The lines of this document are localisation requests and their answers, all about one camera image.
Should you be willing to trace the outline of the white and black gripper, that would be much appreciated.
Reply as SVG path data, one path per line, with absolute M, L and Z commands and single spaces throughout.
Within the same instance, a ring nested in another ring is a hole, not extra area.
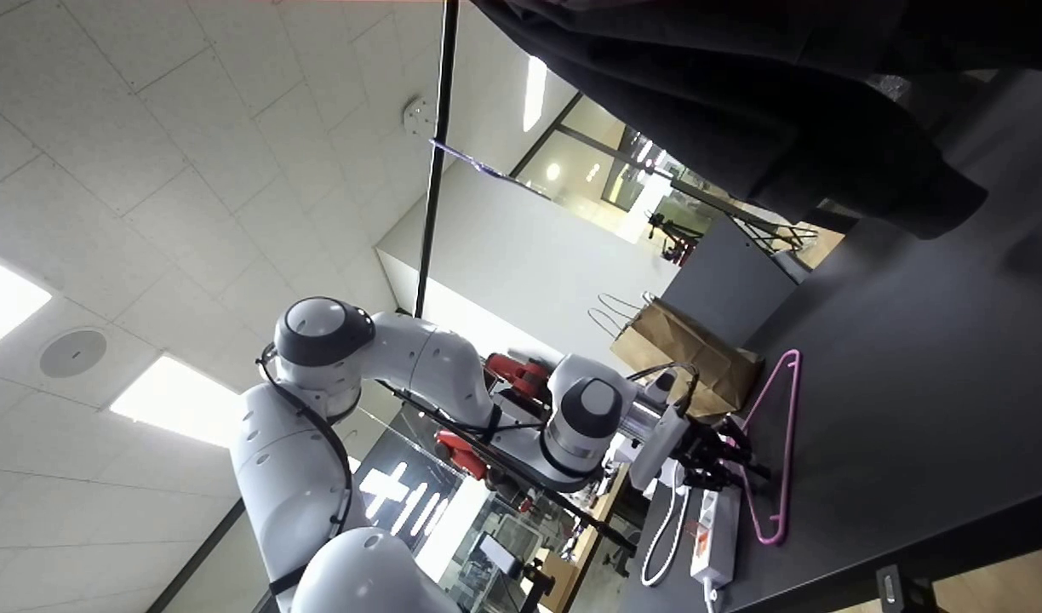
M 673 457 L 696 419 L 689 415 L 690 397 L 672 399 L 639 392 L 625 419 L 631 439 L 631 486 L 643 491 L 662 464 Z

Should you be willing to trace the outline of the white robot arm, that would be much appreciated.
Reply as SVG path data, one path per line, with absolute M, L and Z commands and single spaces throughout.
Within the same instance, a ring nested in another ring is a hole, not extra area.
M 466 339 L 336 297 L 289 303 L 256 367 L 227 457 L 277 613 L 463 613 L 404 540 L 373 517 L 362 482 L 431 461 L 396 431 L 362 453 L 340 439 L 373 385 L 541 493 L 594 483 L 620 435 L 639 442 L 625 461 L 633 483 L 715 486 L 724 478 L 703 422 L 678 408 L 648 415 L 639 385 L 602 363 L 558 363 L 545 382 L 547 408 L 535 415 L 492 385 Z

